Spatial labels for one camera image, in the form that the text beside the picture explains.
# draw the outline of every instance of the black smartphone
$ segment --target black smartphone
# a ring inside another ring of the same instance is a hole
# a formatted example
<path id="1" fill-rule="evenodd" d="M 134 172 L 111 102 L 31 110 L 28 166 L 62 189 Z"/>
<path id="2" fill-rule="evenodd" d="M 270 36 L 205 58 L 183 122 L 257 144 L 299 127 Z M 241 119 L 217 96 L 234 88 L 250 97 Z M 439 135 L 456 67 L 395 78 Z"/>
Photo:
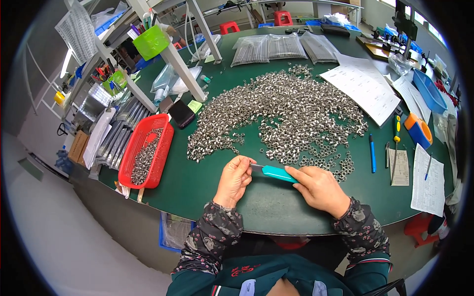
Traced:
<path id="1" fill-rule="evenodd" d="M 184 129 L 196 117 L 194 112 L 181 100 L 174 103 L 173 106 L 168 109 L 168 113 L 178 125 L 179 129 Z"/>

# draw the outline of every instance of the floral sleeve cover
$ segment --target floral sleeve cover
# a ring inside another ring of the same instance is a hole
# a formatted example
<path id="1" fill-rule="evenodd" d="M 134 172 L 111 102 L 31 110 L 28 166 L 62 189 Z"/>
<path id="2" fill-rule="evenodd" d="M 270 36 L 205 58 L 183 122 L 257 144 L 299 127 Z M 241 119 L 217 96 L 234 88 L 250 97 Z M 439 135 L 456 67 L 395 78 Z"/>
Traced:
<path id="1" fill-rule="evenodd" d="M 349 247 L 350 263 L 357 263 L 374 252 L 390 256 L 388 236 L 375 219 L 370 206 L 361 205 L 355 198 L 351 197 L 349 209 L 334 222 L 334 228 L 344 236 L 344 242 Z"/>
<path id="2" fill-rule="evenodd" d="M 238 243 L 242 232 L 242 216 L 235 208 L 214 202 L 204 205 L 204 214 L 184 242 L 181 259 L 172 272 L 181 270 L 217 274 L 226 247 Z"/>

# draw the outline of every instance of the yellow-handled screwdriver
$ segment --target yellow-handled screwdriver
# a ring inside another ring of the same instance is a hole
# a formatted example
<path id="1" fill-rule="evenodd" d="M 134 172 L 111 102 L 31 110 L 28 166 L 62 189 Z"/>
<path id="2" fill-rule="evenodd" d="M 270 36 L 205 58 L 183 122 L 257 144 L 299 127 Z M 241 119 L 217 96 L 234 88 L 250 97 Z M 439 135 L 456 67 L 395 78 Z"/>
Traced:
<path id="1" fill-rule="evenodd" d="M 392 168 L 392 179 L 390 180 L 390 185 L 393 184 L 393 177 L 395 176 L 395 165 L 397 164 L 397 153 L 398 153 L 398 142 L 400 142 L 400 116 L 395 115 L 393 118 L 393 133 L 395 136 L 393 140 L 395 141 L 395 157 L 393 158 L 393 168 Z"/>

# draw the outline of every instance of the teal utility knife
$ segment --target teal utility knife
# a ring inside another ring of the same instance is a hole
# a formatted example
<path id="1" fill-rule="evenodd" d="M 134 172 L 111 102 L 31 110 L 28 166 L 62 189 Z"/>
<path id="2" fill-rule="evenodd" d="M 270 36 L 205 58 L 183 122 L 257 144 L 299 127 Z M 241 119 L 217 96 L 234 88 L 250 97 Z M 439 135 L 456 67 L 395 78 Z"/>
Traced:
<path id="1" fill-rule="evenodd" d="M 290 176 L 284 169 L 272 167 L 269 165 L 258 165 L 258 164 L 250 164 L 252 166 L 252 170 L 260 171 L 267 177 L 272 177 L 275 179 L 280 179 L 283 181 L 291 182 L 291 183 L 299 183 L 295 178 Z"/>

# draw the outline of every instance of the orange tape dispenser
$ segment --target orange tape dispenser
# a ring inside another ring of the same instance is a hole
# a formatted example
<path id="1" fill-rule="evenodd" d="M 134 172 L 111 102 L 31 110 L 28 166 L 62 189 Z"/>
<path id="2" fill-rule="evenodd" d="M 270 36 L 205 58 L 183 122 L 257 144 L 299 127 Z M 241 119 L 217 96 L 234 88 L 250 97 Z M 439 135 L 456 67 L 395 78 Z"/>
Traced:
<path id="1" fill-rule="evenodd" d="M 433 144 L 433 136 L 428 125 L 418 116 L 410 112 L 410 115 L 403 124 L 415 145 L 419 143 L 426 150 Z"/>

